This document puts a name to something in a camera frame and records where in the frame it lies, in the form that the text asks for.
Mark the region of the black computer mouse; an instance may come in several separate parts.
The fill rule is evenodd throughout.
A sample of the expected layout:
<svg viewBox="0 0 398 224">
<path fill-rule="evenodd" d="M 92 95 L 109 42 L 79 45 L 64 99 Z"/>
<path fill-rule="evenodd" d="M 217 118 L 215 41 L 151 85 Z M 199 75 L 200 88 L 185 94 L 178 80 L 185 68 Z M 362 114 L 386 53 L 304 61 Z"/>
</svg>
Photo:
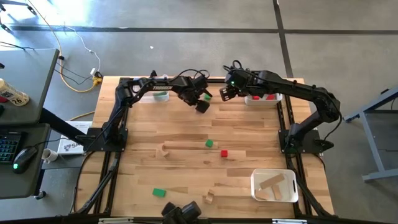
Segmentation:
<svg viewBox="0 0 398 224">
<path fill-rule="evenodd" d="M 15 174 L 24 173 L 31 160 L 35 157 L 37 153 L 37 148 L 34 146 L 27 147 L 23 149 L 18 155 L 15 157 L 14 162 L 12 164 L 12 171 Z"/>
</svg>

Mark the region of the dark grey desk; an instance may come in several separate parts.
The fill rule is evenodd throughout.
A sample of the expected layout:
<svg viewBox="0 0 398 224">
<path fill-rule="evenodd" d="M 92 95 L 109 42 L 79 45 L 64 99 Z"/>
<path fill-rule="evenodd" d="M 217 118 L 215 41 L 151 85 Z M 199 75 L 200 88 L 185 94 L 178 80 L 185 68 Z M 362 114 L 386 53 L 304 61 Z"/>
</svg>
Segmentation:
<svg viewBox="0 0 398 224">
<path fill-rule="evenodd" d="M 13 163 L 0 164 L 0 199 L 26 198 L 30 196 L 35 197 L 37 200 L 44 198 L 47 193 L 41 189 L 44 177 L 41 156 L 49 140 L 50 126 L 47 124 L 3 126 L 0 127 L 0 133 L 3 132 L 22 133 L 18 153 L 31 146 L 37 148 L 37 153 L 31 160 L 27 170 L 22 174 L 13 173 Z"/>
</svg>

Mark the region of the white printed paper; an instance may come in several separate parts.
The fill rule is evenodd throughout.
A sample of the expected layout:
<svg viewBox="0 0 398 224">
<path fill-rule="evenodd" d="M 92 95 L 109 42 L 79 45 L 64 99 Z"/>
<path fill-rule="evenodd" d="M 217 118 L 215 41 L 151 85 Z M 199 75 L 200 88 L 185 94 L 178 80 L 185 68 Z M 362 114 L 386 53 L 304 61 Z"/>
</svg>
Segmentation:
<svg viewBox="0 0 398 224">
<path fill-rule="evenodd" d="M 77 128 L 84 134 L 88 132 L 88 129 L 92 127 L 92 121 L 67 121 L 68 124 Z M 75 155 L 83 154 L 83 146 L 78 143 L 69 140 L 66 136 L 61 135 L 61 140 L 57 150 L 58 155 Z"/>
</svg>

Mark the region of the black diagonal support bar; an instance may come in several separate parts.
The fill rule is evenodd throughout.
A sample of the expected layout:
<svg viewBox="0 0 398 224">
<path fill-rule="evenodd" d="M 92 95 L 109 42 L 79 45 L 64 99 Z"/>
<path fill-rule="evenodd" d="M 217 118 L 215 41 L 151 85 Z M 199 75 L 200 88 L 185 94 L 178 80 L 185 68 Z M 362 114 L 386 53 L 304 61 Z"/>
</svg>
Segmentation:
<svg viewBox="0 0 398 224">
<path fill-rule="evenodd" d="M 79 136 L 85 136 L 83 132 L 68 124 L 57 115 L 53 114 L 49 110 L 43 108 L 40 114 L 39 123 L 48 124 L 54 131 L 67 137 L 68 139 L 82 145 L 87 146 L 87 143 L 82 141 Z"/>
</svg>

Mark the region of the silver metal bracket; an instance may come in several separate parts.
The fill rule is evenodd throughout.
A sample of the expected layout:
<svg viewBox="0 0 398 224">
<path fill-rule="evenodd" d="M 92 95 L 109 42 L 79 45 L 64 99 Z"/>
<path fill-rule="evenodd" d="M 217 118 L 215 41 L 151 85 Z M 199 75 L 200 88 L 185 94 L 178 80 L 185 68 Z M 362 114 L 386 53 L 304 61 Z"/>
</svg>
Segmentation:
<svg viewBox="0 0 398 224">
<path fill-rule="evenodd" d="M 306 220 L 273 218 L 272 224 L 308 224 Z"/>
<path fill-rule="evenodd" d="M 134 224 L 134 219 L 123 217 L 100 218 L 98 224 Z"/>
</svg>

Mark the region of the blue-grey table frame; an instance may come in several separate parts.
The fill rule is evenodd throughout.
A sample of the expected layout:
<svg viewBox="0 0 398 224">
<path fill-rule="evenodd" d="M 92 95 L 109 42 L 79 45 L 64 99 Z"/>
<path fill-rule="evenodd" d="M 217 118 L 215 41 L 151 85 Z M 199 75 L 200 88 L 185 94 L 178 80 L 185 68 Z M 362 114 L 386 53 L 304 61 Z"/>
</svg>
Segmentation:
<svg viewBox="0 0 398 224">
<path fill-rule="evenodd" d="M 388 103 L 393 104 L 396 99 L 398 99 L 398 85 L 382 91 L 377 98 L 361 106 L 352 114 L 343 117 L 346 123 L 357 118 L 361 120 L 376 163 L 376 172 L 362 176 L 365 182 L 398 177 L 398 168 L 386 169 L 379 153 L 380 151 L 398 152 L 398 110 L 380 109 L 381 106 Z"/>
</svg>

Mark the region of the black backlit keyboard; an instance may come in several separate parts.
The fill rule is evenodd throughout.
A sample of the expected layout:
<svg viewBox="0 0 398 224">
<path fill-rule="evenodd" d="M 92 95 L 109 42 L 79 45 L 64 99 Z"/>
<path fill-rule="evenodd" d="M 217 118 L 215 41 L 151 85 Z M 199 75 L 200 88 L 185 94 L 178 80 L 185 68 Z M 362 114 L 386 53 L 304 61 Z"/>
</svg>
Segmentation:
<svg viewBox="0 0 398 224">
<path fill-rule="evenodd" d="M 19 152 L 22 133 L 0 133 L 0 164 L 12 164 Z"/>
</svg>

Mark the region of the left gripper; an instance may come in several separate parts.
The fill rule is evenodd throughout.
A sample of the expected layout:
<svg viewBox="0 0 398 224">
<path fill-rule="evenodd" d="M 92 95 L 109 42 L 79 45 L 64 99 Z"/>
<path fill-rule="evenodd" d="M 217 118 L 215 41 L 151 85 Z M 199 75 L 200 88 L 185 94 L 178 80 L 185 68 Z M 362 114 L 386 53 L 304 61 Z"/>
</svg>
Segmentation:
<svg viewBox="0 0 398 224">
<path fill-rule="evenodd" d="M 205 113 L 210 107 L 209 102 L 200 99 L 202 94 L 207 94 L 209 97 L 213 95 L 207 90 L 208 83 L 204 76 L 188 79 L 188 86 L 184 87 L 180 92 L 180 99 L 188 105 L 196 105 L 195 109 L 199 113 Z"/>
</svg>

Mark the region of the clear plastic bin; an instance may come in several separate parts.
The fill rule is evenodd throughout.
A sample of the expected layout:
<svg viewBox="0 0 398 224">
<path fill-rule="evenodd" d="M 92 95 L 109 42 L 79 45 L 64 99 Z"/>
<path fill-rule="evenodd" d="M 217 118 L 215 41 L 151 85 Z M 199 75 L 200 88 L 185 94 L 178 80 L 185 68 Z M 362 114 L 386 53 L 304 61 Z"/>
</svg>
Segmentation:
<svg viewBox="0 0 398 224">
<path fill-rule="evenodd" d="M 155 77 L 157 79 L 165 80 L 168 79 L 168 76 L 166 74 L 163 74 L 160 77 Z M 139 85 L 136 85 L 133 87 L 133 91 L 139 91 L 141 88 Z M 166 101 L 156 101 L 153 97 L 153 93 L 158 92 L 158 91 L 150 91 L 144 94 L 144 96 L 141 98 L 139 103 L 162 103 Z"/>
</svg>

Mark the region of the arched natural wood block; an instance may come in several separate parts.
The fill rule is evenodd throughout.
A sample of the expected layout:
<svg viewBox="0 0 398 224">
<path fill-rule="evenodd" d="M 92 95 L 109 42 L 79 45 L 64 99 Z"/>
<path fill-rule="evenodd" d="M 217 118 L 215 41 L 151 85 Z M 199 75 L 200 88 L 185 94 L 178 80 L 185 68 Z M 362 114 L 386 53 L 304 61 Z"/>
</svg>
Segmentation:
<svg viewBox="0 0 398 224">
<path fill-rule="evenodd" d="M 169 151 L 165 150 L 164 144 L 159 144 L 156 148 L 155 157 L 156 158 L 166 158 L 169 156 Z"/>
</svg>

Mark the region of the white cup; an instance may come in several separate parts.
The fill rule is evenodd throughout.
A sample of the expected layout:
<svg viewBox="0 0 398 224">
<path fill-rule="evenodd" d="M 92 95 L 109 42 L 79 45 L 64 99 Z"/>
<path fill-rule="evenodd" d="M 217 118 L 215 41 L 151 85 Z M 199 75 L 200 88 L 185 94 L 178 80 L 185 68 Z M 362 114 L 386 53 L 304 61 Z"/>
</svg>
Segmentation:
<svg viewBox="0 0 398 224">
<path fill-rule="evenodd" d="M 57 159 L 57 157 L 58 157 L 58 153 L 57 153 L 57 152 L 55 152 L 55 151 L 53 151 L 53 150 L 51 150 L 51 149 L 46 148 L 46 149 L 43 150 L 41 159 L 42 159 L 46 164 L 49 164 L 49 163 L 55 161 L 55 160 Z"/>
</svg>

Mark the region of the white labelled bottle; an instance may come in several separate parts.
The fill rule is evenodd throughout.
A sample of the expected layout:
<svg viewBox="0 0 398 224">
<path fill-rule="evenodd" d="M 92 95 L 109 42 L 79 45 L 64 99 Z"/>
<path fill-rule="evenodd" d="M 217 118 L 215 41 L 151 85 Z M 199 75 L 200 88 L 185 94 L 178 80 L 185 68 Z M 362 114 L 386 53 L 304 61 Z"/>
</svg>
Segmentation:
<svg viewBox="0 0 398 224">
<path fill-rule="evenodd" d="M 15 106 L 24 106 L 28 104 L 30 100 L 26 93 L 15 89 L 2 78 L 0 78 L 0 96 L 7 99 Z"/>
</svg>

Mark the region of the white plastic bin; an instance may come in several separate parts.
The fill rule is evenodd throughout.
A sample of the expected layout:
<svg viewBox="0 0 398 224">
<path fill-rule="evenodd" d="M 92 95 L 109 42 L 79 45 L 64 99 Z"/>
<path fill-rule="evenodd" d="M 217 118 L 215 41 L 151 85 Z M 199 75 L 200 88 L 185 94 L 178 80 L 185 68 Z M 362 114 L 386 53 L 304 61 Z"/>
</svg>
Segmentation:
<svg viewBox="0 0 398 224">
<path fill-rule="evenodd" d="M 253 100 L 252 96 L 249 95 L 244 97 L 244 102 L 248 106 L 274 106 L 283 99 L 283 96 L 280 93 L 274 93 L 272 95 L 275 95 L 274 100 L 266 100 L 266 98 L 269 96 L 267 94 L 265 94 L 263 97 L 260 97 L 259 100 Z"/>
<path fill-rule="evenodd" d="M 275 184 L 280 188 L 282 200 L 275 200 L 271 186 L 266 189 L 261 189 L 259 185 L 264 180 L 270 179 L 278 174 L 283 174 L 285 178 L 282 182 Z M 269 194 L 270 199 L 258 200 L 254 196 L 255 190 L 265 190 Z M 299 193 L 295 173 L 288 169 L 255 169 L 251 174 L 251 196 L 254 200 L 259 202 L 298 202 Z"/>
</svg>

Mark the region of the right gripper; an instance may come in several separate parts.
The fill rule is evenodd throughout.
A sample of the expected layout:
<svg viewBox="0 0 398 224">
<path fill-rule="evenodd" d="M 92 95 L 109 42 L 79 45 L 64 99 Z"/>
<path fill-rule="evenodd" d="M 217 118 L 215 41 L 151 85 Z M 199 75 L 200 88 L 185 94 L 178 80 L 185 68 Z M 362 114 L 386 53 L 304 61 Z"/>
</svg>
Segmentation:
<svg viewBox="0 0 398 224">
<path fill-rule="evenodd" d="M 248 95 L 258 89 L 256 75 L 241 68 L 225 68 L 227 75 L 224 82 L 226 86 L 220 88 L 220 96 L 223 101 L 228 101 L 236 95 Z"/>
</svg>

